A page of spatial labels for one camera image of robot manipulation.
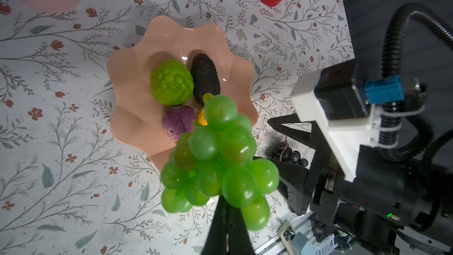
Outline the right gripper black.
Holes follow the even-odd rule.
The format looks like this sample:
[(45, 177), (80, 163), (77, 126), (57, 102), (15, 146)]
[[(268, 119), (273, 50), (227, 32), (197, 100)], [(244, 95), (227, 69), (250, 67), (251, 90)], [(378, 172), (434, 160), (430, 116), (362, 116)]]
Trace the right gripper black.
[(310, 132), (287, 126), (300, 123), (296, 113), (268, 120), (275, 131), (315, 150), (309, 169), (270, 160), (280, 175), (277, 190), (298, 216), (310, 210), (330, 224), (345, 201), (399, 226), (453, 225), (453, 176), (445, 167), (417, 159), (394, 163), (361, 146), (356, 177), (347, 181), (317, 122), (309, 121)]

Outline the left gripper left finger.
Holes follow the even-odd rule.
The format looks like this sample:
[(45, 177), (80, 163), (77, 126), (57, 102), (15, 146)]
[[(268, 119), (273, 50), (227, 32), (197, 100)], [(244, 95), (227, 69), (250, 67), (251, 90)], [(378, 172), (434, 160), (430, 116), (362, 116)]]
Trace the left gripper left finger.
[(228, 214), (230, 205), (223, 196), (218, 199), (214, 218), (201, 255), (228, 254)]

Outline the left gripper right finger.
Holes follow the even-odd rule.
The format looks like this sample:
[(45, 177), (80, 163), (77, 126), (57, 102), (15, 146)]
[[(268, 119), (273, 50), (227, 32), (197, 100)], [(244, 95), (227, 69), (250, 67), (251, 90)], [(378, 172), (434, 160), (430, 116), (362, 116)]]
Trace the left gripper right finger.
[(240, 209), (228, 208), (228, 254), (255, 255)]

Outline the green grape bunch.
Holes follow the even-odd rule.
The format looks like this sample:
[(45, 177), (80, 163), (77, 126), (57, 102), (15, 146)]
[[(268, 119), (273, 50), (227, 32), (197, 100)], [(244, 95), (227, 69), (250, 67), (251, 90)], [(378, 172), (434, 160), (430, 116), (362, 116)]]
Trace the green grape bunch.
[(206, 124), (183, 133), (164, 165), (161, 202), (169, 213), (186, 213), (212, 197), (240, 209), (250, 231), (263, 229), (271, 216), (266, 195), (277, 190), (277, 166), (256, 158), (256, 140), (250, 120), (224, 95), (203, 97)]

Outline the yellow lemon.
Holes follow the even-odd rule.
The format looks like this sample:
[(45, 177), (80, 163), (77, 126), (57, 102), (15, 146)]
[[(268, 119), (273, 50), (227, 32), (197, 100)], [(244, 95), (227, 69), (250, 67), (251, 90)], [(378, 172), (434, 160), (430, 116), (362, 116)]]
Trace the yellow lemon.
[(206, 118), (205, 118), (205, 112), (204, 112), (204, 108), (202, 108), (198, 114), (197, 114), (197, 121), (199, 122), (200, 125), (202, 126), (207, 126), (207, 121), (206, 121)]

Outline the purple passion fruit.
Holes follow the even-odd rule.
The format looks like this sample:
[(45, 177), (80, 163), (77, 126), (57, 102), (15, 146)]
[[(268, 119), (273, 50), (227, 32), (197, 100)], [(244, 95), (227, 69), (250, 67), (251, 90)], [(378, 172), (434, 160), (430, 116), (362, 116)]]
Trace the purple passion fruit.
[(169, 108), (162, 119), (165, 133), (171, 140), (178, 141), (182, 134), (193, 132), (196, 117), (195, 111), (190, 106)]

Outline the dark avocado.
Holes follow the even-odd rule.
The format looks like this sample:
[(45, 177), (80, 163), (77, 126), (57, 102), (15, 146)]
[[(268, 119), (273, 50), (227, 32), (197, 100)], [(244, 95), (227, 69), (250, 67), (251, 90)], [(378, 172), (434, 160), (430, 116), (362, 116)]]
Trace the dark avocado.
[(193, 78), (193, 96), (197, 103), (204, 106), (204, 95), (219, 95), (221, 85), (214, 62), (203, 53), (197, 54), (192, 61), (191, 75)]

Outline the green custard apple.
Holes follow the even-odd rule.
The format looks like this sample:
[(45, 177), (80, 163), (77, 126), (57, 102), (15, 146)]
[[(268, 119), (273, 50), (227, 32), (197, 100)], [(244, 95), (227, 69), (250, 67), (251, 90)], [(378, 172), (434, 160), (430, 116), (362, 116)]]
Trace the green custard apple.
[(194, 82), (188, 68), (171, 59), (160, 63), (151, 73), (153, 97), (165, 106), (184, 104), (193, 94)]

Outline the dark purple grape bunch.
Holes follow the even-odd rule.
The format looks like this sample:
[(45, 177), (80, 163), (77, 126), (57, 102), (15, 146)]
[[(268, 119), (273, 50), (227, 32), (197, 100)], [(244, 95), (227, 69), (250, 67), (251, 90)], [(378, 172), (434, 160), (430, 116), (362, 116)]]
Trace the dark purple grape bunch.
[(293, 151), (285, 142), (278, 142), (271, 153), (271, 159), (306, 168), (307, 159), (302, 158), (299, 151)]

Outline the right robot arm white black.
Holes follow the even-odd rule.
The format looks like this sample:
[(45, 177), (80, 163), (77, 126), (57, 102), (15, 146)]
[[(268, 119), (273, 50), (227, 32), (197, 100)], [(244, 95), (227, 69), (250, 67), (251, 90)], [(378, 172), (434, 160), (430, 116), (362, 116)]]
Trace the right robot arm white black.
[(297, 115), (271, 118), (272, 129), (315, 150), (309, 168), (287, 160), (275, 160), (280, 172), (278, 191), (292, 212), (312, 212), (311, 224), (318, 241), (335, 230), (355, 236), (376, 255), (398, 253), (400, 237), (411, 246), (432, 255), (433, 245), (403, 233), (409, 227), (447, 246), (453, 244), (453, 175), (432, 163), (440, 140), (429, 146), (421, 160), (389, 161), (371, 147), (361, 146), (352, 181), (339, 165), (319, 126), (311, 131), (291, 128)]

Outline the pink scalloped fruit bowl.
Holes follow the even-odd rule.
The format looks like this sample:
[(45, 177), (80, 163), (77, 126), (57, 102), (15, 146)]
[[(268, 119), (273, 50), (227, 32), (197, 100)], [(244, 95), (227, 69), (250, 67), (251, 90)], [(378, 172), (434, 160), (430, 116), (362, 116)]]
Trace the pink scalloped fruit bowl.
[(255, 125), (258, 113), (250, 98), (254, 66), (230, 51), (223, 30), (215, 23), (188, 29), (169, 17), (158, 16), (136, 46), (115, 51), (107, 60), (116, 96), (110, 130), (120, 142), (144, 152), (158, 170), (168, 161), (175, 142), (164, 131), (166, 107), (152, 95), (151, 73), (169, 59), (191, 68), (199, 53), (213, 60), (221, 94), (230, 97), (238, 112)]

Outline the light blue bracket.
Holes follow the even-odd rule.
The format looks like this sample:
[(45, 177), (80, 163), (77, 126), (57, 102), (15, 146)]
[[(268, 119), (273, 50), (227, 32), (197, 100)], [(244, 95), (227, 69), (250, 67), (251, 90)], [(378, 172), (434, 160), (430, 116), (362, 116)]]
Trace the light blue bracket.
[(331, 255), (338, 246), (334, 235), (318, 242), (309, 219), (296, 225), (284, 222), (278, 236), (288, 255)]

